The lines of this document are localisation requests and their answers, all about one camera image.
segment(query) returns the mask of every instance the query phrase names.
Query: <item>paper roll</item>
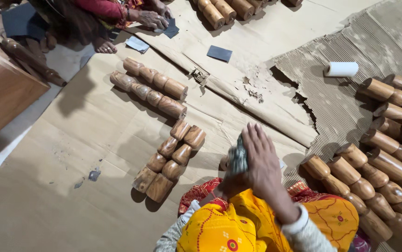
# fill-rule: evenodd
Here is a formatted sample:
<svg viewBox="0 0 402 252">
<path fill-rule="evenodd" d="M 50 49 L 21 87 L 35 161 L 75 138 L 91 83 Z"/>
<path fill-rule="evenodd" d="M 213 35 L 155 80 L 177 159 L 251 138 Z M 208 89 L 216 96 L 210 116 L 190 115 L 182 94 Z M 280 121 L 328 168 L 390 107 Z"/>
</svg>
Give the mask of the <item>paper roll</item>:
<svg viewBox="0 0 402 252">
<path fill-rule="evenodd" d="M 358 72 L 356 62 L 330 62 L 324 68 L 324 75 L 327 77 L 352 77 Z"/>
</svg>

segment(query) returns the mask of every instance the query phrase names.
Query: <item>hand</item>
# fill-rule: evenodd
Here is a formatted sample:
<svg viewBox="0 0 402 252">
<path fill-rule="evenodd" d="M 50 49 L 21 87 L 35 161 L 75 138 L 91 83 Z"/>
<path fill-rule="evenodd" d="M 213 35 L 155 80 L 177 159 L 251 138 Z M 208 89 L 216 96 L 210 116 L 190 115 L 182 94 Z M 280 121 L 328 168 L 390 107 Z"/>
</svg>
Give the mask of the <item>hand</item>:
<svg viewBox="0 0 402 252">
<path fill-rule="evenodd" d="M 164 30 L 168 26 L 167 20 L 162 16 L 158 15 L 154 11 L 142 10 L 137 13 L 137 15 L 132 15 L 131 21 L 137 21 L 144 26 L 153 28 L 153 30 L 161 29 Z"/>
<path fill-rule="evenodd" d="M 260 124 L 251 123 L 241 135 L 248 152 L 248 180 L 254 194 L 268 203 L 282 224 L 294 223 L 301 211 L 281 184 L 279 158 L 271 138 L 266 136 Z"/>
<path fill-rule="evenodd" d="M 260 124 L 251 123 L 248 123 L 241 135 L 248 152 L 248 176 L 254 195 L 267 200 L 274 193 L 284 191 L 279 158 L 271 138 L 266 136 Z"/>
<path fill-rule="evenodd" d="M 174 18 L 173 14 L 171 14 L 170 8 L 162 3 L 160 0 L 153 0 L 152 3 L 154 11 L 156 11 L 159 15 L 163 16 L 166 19 Z"/>
</svg>

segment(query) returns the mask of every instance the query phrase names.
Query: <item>bandhani print fabric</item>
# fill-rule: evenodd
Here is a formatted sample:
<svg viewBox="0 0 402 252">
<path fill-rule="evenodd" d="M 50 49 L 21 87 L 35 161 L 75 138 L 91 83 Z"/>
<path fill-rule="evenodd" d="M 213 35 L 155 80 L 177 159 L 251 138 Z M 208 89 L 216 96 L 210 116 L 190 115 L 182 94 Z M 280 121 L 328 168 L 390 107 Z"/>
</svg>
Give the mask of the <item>bandhani print fabric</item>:
<svg viewBox="0 0 402 252">
<path fill-rule="evenodd" d="M 194 186 L 183 195 L 178 214 L 187 211 L 192 200 L 201 201 L 220 182 L 215 178 Z M 294 201 L 302 203 L 311 220 L 339 252 L 349 249 L 358 229 L 358 214 L 347 200 L 315 193 L 303 182 L 288 188 Z M 275 213 L 248 189 L 229 203 L 216 198 L 197 210 L 182 228 L 177 251 L 291 252 L 287 239 L 274 222 Z"/>
</svg>

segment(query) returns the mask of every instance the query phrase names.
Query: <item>foot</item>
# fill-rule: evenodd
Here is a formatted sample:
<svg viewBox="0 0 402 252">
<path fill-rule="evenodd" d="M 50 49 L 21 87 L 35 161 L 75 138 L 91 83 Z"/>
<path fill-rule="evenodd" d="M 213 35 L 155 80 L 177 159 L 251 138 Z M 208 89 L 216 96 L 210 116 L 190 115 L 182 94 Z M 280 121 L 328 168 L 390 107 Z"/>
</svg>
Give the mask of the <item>foot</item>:
<svg viewBox="0 0 402 252">
<path fill-rule="evenodd" d="M 96 38 L 93 42 L 96 53 L 116 53 L 117 48 L 104 38 Z"/>
</svg>

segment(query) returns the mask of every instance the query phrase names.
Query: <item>woman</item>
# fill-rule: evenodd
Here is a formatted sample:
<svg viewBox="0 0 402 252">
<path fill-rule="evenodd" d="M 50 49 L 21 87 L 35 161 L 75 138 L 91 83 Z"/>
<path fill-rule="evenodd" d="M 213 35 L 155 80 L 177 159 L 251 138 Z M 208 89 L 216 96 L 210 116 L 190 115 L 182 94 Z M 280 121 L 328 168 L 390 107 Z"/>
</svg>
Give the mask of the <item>woman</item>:
<svg viewBox="0 0 402 252">
<path fill-rule="evenodd" d="M 160 0 L 53 0 L 53 4 L 69 24 L 66 29 L 70 34 L 83 45 L 92 43 L 97 53 L 117 52 L 108 30 L 123 30 L 135 21 L 152 29 L 165 29 L 166 18 L 173 18 Z"/>
<path fill-rule="evenodd" d="M 346 252 L 358 229 L 353 205 L 302 182 L 285 190 L 274 145 L 261 126 L 248 124 L 242 137 L 247 177 L 194 186 L 181 199 L 184 214 L 154 250 Z"/>
</svg>

